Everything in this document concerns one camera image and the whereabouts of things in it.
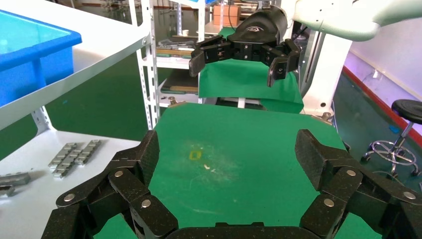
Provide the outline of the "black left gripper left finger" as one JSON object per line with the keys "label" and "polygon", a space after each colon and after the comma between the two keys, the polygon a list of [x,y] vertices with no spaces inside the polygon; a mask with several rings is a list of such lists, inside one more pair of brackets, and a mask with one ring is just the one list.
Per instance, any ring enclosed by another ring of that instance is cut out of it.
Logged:
{"label": "black left gripper left finger", "polygon": [[159,151],[158,134],[150,130],[139,145],[117,152],[101,173],[57,198],[42,237],[91,239],[117,215],[139,239],[175,232],[178,220],[148,188]]}

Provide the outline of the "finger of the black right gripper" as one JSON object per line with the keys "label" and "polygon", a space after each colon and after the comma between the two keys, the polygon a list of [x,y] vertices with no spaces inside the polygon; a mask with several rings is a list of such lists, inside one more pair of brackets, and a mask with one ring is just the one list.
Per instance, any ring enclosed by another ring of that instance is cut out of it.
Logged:
{"label": "finger of the black right gripper", "polygon": [[189,61],[189,74],[197,76],[208,63],[232,58],[232,43],[222,35],[207,38],[195,45]]}
{"label": "finger of the black right gripper", "polygon": [[262,46],[262,63],[269,67],[267,86],[272,87],[277,80],[285,79],[289,72],[299,67],[301,49],[292,39],[286,39],[280,45]]}

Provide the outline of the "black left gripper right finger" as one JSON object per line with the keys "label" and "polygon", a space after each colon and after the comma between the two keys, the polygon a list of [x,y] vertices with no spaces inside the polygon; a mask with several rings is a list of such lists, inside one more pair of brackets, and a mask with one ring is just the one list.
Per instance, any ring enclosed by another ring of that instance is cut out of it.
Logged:
{"label": "black left gripper right finger", "polygon": [[319,192],[303,214],[301,228],[332,239],[354,214],[384,239],[421,238],[420,194],[370,172],[346,150],[321,144],[307,129],[297,133],[295,154]]}

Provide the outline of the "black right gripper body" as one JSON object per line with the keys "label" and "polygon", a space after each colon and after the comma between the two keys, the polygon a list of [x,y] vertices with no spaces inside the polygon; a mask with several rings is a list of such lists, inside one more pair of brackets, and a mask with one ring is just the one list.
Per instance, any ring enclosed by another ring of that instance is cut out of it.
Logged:
{"label": "black right gripper body", "polygon": [[243,21],[227,37],[230,57],[235,60],[271,62],[289,54],[283,36],[288,27],[285,12],[271,5],[262,8]]}

